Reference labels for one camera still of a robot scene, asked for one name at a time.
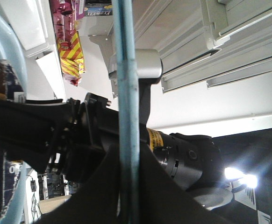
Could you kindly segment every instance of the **red and yellow striped packaging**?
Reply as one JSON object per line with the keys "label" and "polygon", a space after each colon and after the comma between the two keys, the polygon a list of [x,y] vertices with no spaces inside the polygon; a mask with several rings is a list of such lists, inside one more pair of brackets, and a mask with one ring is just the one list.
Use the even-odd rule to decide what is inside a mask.
{"label": "red and yellow striped packaging", "polygon": [[60,43],[57,43],[57,48],[64,79],[70,81],[71,84],[78,86],[78,83],[82,78],[82,73],[85,72],[84,56],[78,32],[74,30],[71,48],[65,48]]}

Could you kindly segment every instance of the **metal rail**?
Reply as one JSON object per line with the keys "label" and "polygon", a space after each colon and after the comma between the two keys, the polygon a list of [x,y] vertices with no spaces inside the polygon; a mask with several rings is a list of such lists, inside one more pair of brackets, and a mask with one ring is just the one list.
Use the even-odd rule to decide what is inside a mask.
{"label": "metal rail", "polygon": [[139,223],[139,89],[131,0],[112,0],[119,91],[121,223]]}

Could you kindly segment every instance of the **yellow label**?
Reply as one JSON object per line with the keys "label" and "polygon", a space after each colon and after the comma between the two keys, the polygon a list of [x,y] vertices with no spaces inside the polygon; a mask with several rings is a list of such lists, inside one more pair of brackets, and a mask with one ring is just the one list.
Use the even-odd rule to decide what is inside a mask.
{"label": "yellow label", "polygon": [[163,147],[163,139],[158,131],[147,128],[150,136],[150,149],[153,152],[155,147]]}

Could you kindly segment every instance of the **black fabric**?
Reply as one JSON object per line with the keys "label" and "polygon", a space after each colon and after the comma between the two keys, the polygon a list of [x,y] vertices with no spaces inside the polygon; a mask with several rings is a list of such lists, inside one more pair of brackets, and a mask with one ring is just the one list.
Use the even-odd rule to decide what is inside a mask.
{"label": "black fabric", "polygon": [[140,153],[141,223],[230,224],[205,210],[161,168],[147,145]]}
{"label": "black fabric", "polygon": [[111,147],[88,182],[37,224],[115,224],[119,194],[119,152]]}
{"label": "black fabric", "polygon": [[[117,224],[119,150],[111,147],[94,175],[37,224]],[[229,224],[203,209],[162,169],[146,144],[140,152],[141,224]]]}

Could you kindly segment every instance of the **bright light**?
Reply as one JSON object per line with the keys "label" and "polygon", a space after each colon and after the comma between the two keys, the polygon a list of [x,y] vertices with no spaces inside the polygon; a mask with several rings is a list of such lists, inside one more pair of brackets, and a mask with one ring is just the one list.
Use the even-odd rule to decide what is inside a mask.
{"label": "bright light", "polygon": [[249,188],[256,188],[258,186],[258,178],[255,175],[247,174],[240,179],[241,184],[246,184]]}
{"label": "bright light", "polygon": [[245,174],[236,168],[227,167],[224,170],[225,178],[228,180],[236,180],[243,178]]}
{"label": "bright light", "polygon": [[225,168],[225,178],[228,180],[239,180],[241,184],[246,184],[249,188],[256,188],[258,186],[258,178],[255,175],[244,174],[236,168]]}

